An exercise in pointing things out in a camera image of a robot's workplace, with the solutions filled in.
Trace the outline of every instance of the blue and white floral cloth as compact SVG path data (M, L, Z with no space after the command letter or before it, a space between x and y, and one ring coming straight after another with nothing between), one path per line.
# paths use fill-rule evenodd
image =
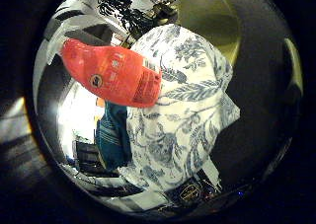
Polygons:
M205 38L176 25L155 28L132 50L163 71L152 108L127 108L132 161L118 168L130 183L166 191L198 172L217 134L240 111L225 90L233 74L226 58Z

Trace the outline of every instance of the yellow-green surface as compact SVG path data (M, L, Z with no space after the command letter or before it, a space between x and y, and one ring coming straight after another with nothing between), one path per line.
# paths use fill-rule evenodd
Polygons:
M298 50L289 38L286 38L284 42L286 48L288 49L292 63L292 75L290 85L297 85L301 93L303 94L303 77Z
M178 0L178 24L205 37L231 65L240 45L240 23L230 0Z

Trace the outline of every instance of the red plastic bottle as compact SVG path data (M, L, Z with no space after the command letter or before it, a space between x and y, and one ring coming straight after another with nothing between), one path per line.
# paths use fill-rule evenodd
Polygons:
M149 108L160 94L162 72L142 55L120 46L91 46L68 39L61 57L70 75L112 103Z

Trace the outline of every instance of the leaf pattern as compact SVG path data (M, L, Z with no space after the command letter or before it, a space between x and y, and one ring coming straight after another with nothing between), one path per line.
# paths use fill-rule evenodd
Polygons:
M207 80L199 84L188 84L166 93L163 97L177 99L183 102L198 102L216 94L219 90L218 84Z
M169 82L177 81L179 84L187 82L187 75L179 70L174 70L172 68L162 68L162 78Z
M184 68L185 69L192 69L192 71L195 72L195 71L197 71L197 69L199 67L205 67L205 66L206 66L206 63L205 63L204 59L199 58L199 59L195 60L194 62L186 65Z
M128 134L137 155L126 176L169 190L201 168L223 125L239 117L225 94L232 68L203 37L179 26L158 27L133 47L151 62L160 60L163 83L154 107L130 108Z
M158 112L150 113L150 114L143 114L148 119L157 119L161 114Z
M202 43L196 39L187 38L183 44L175 47L176 58L179 60L185 59L188 63L190 58L198 58L204 50L202 49Z
M179 121L181 120L180 116L176 113L172 113L172 114L165 114L165 116L167 117L167 119L169 121Z

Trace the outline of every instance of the dark fabric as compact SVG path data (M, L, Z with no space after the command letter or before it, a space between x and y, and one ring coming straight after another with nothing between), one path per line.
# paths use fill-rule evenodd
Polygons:
M277 147L281 97L289 82L282 44L291 37L284 18L267 0L231 0L241 22L242 41L227 94L240 119L217 137L211 159L224 189L263 169Z
M96 144L108 172L125 166L131 159L126 118L126 107L107 102L105 114L97 123Z

